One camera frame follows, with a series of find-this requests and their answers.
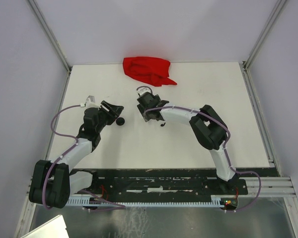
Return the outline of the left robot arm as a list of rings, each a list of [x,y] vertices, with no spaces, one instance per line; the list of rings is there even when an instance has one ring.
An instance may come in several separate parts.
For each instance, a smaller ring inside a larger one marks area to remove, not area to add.
[[[92,173],[73,173],[72,170],[96,149],[104,127],[113,124],[124,110],[123,106],[106,101],[96,105],[92,97],[74,107],[84,109],[78,134],[73,136],[52,131],[55,135],[72,138],[73,144],[55,160],[39,160],[34,167],[28,198],[30,202],[41,204],[48,210],[65,207],[69,197],[82,189],[88,193],[99,190],[100,181]]]

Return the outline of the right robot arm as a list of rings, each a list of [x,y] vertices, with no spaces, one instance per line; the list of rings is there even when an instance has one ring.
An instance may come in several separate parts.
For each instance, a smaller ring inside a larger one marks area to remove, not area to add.
[[[225,154],[230,132],[227,125],[210,105],[200,109],[176,106],[159,95],[154,95],[150,88],[137,88],[137,108],[147,122],[149,120],[177,122],[191,127],[197,141],[209,150],[216,166],[218,188],[224,194],[229,194],[236,188],[235,168]]]

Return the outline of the black round charging case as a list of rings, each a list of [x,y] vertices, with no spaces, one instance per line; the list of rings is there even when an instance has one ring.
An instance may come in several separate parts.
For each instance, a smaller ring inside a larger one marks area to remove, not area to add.
[[[117,124],[118,126],[123,126],[123,125],[125,124],[125,119],[124,119],[123,117],[118,117],[118,118],[116,119],[116,124]]]

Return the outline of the red crumpled cloth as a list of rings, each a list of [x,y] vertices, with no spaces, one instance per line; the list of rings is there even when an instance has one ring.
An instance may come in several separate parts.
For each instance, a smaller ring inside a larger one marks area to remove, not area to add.
[[[127,57],[123,59],[124,73],[139,82],[161,87],[163,85],[177,85],[169,78],[171,62],[156,57]]]

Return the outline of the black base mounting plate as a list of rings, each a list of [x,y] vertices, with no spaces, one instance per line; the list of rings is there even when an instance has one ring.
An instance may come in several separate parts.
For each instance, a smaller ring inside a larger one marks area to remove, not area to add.
[[[247,195],[246,181],[202,177],[96,177],[85,189],[111,202],[210,202],[211,196]]]

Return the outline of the metal sheet plate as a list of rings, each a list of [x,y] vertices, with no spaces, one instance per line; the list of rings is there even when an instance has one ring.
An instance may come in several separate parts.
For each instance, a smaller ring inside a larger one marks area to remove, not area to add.
[[[50,219],[22,238],[68,238],[67,226],[62,215]]]

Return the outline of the right aluminium corner post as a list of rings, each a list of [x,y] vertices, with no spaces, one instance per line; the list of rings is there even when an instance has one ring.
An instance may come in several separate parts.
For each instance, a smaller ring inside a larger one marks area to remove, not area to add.
[[[285,7],[288,4],[288,0],[278,0],[274,5],[259,37],[257,38],[248,58],[246,61],[243,62],[243,68],[245,71],[249,70],[252,64],[254,63],[256,57],[258,56],[261,48],[263,47],[265,41],[269,37],[273,27],[277,23],[279,17],[281,16],[282,12],[284,11]]]

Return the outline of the aluminium corner post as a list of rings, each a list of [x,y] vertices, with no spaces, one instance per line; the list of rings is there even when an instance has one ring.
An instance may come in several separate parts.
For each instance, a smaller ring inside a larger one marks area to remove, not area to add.
[[[269,37],[273,27],[277,23],[279,17],[281,16],[282,12],[284,11],[285,7],[288,4],[288,0],[278,0],[274,5],[259,37],[257,38],[248,58],[246,61],[243,62],[243,68],[245,71],[249,70],[252,64],[254,63],[256,57],[258,56],[261,48],[263,47],[265,41]]]
[[[66,56],[61,49],[61,46],[55,37],[52,29],[50,28],[42,10],[39,7],[39,4],[36,0],[26,0],[27,4],[31,8],[31,11],[33,12],[35,18],[37,19],[38,23],[40,24],[45,36],[47,37],[48,41],[50,42],[52,48],[54,49],[57,57],[61,61],[63,67],[66,69],[67,72],[70,72],[72,67],[68,63],[68,60],[66,59]]]

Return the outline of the left aluminium corner post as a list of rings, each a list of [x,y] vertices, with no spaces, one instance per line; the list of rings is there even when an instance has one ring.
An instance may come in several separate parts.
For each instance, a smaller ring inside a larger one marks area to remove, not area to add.
[[[42,10],[39,7],[39,4],[36,0],[26,0],[27,4],[31,8],[31,11],[33,12],[35,18],[37,19],[38,23],[40,24],[45,36],[47,37],[48,41],[50,42],[52,48],[54,49],[57,57],[61,61],[63,67],[66,69],[67,72],[70,72],[72,67],[68,63],[68,60],[66,59],[66,56],[61,49],[61,46],[55,37],[52,29],[50,28]]]

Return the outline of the aluminium frame rail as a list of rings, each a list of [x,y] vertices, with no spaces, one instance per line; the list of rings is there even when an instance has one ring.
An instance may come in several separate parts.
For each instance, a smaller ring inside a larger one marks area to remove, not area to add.
[[[179,178],[145,178],[145,177],[98,177],[91,185],[82,189],[101,195],[118,195],[127,193],[197,193],[204,196],[294,196],[295,190],[289,178],[243,177],[233,182],[223,182],[218,178],[179,177]]]

